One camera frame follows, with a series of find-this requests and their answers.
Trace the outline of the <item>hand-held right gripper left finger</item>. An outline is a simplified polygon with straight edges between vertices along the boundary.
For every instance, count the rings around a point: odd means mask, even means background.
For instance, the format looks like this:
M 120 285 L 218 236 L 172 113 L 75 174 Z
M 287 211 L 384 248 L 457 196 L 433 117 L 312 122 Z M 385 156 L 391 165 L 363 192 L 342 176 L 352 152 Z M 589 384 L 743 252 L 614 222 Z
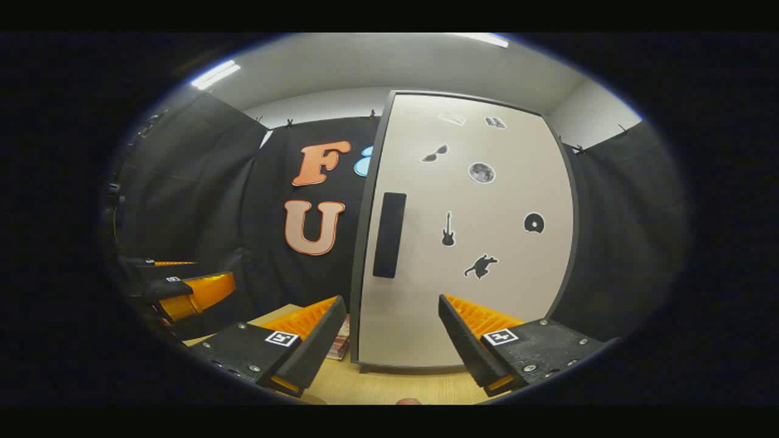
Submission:
M 300 397 L 320 371 L 346 316 L 343 298 L 329 297 L 259 326 L 237 322 L 189 351 L 244 383 Z

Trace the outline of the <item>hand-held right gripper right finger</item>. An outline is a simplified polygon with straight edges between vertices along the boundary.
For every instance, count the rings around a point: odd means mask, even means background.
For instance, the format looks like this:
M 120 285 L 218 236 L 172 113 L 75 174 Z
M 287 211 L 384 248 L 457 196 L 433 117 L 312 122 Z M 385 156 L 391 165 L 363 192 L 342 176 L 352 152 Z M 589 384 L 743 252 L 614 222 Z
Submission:
M 464 367 L 489 397 L 553 379 L 606 346 L 554 319 L 522 322 L 450 294 L 440 294 L 438 316 Z

